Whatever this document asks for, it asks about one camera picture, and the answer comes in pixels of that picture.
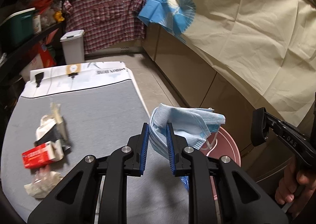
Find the person's right hand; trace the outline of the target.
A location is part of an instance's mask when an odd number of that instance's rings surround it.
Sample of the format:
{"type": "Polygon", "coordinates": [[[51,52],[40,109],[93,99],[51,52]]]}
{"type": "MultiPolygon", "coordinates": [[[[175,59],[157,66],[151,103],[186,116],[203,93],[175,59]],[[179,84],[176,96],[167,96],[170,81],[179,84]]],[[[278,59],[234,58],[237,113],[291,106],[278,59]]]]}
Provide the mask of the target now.
{"type": "Polygon", "coordinates": [[[288,213],[297,217],[304,209],[315,191],[315,174],[297,171],[296,160],[292,158],[284,169],[275,193],[278,204],[292,203],[288,213]]]}

